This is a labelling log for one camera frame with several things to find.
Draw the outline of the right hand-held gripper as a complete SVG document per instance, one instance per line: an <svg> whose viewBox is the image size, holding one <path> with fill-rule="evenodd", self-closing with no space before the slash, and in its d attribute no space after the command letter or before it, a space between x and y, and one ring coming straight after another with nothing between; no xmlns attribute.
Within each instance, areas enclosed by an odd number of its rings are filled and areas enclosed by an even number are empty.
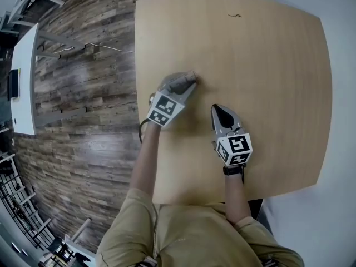
<svg viewBox="0 0 356 267"><path fill-rule="evenodd" d="M212 125L215 139L211 142L225 166L239 166L248 162L252 152L251 138L238 118L231 127L223 127L219 119L235 119L237 114L226 106L213 104Z"/></svg>

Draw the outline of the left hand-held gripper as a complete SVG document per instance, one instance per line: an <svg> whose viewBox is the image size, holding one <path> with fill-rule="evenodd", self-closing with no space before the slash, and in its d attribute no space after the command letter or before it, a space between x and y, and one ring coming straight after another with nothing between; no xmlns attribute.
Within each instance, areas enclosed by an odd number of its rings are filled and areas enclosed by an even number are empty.
<svg viewBox="0 0 356 267"><path fill-rule="evenodd" d="M150 96L147 119L166 127L185 108L195 88L194 75L190 71L167 75Z"/></svg>

